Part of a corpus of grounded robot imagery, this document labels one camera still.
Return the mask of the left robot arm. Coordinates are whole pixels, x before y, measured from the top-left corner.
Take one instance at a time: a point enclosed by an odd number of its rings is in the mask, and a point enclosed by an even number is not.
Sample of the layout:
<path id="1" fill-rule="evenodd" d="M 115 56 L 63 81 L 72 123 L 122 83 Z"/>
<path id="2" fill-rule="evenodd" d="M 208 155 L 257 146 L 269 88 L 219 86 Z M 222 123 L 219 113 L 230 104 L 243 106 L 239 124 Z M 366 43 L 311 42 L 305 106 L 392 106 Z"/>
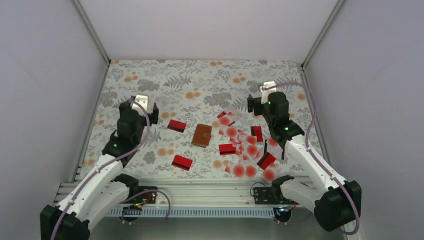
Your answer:
<path id="1" fill-rule="evenodd" d="M 159 109 L 148 112 L 146 95 L 131 96 L 119 105 L 117 129 L 95 166 L 63 200 L 40 213 L 42 240 L 87 240 L 92 230 L 119 203 L 139 197 L 138 180 L 122 173 L 157 124 Z"/>

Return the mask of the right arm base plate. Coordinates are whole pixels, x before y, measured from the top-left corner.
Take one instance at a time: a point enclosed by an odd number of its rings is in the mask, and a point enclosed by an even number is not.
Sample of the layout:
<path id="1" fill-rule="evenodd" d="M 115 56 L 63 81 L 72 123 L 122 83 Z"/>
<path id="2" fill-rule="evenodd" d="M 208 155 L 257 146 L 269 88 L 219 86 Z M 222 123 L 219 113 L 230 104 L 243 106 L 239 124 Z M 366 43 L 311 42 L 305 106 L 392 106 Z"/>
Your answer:
<path id="1" fill-rule="evenodd" d="M 284 197 L 274 196 L 270 187 L 254 187 L 252 194 L 256 205 L 292 205 L 294 203 Z"/>

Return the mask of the brown leather card holder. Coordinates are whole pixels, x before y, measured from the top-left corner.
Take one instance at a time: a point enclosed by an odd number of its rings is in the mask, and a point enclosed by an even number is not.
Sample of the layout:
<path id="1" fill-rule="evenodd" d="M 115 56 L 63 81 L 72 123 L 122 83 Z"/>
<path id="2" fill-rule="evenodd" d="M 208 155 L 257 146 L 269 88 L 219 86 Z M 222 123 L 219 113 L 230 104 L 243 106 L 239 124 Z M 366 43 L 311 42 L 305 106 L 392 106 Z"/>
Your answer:
<path id="1" fill-rule="evenodd" d="M 206 148 L 212 137 L 212 127 L 210 125 L 198 124 L 195 128 L 191 144 L 197 147 Z"/>

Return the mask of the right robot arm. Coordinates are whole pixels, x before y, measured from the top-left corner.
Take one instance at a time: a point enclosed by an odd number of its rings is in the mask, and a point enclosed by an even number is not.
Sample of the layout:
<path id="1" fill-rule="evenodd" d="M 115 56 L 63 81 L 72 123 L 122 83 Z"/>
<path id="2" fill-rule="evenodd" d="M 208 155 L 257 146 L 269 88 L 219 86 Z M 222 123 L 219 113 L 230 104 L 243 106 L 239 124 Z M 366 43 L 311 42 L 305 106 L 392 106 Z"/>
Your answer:
<path id="1" fill-rule="evenodd" d="M 362 188 L 357 181 L 347 181 L 308 144 L 303 129 L 289 117 L 289 102 L 283 92 L 247 97 L 247 110 L 263 116 L 271 139 L 284 152 L 299 162 L 314 183 L 310 188 L 294 177 L 285 175 L 272 181 L 271 198 L 278 204 L 292 200 L 313 213 L 327 232 L 352 221 L 359 223 Z"/>

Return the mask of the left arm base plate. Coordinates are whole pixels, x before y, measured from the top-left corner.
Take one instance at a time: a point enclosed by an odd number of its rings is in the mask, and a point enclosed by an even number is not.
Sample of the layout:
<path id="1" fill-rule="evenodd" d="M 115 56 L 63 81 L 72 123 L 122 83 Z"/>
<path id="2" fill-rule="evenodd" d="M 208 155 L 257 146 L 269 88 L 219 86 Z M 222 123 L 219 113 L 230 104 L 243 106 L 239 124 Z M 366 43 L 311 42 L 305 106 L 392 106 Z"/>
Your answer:
<path id="1" fill-rule="evenodd" d="M 120 204 L 155 204 L 157 190 L 156 186 L 140 186 L 138 190 L 130 190 L 128 197 Z"/>

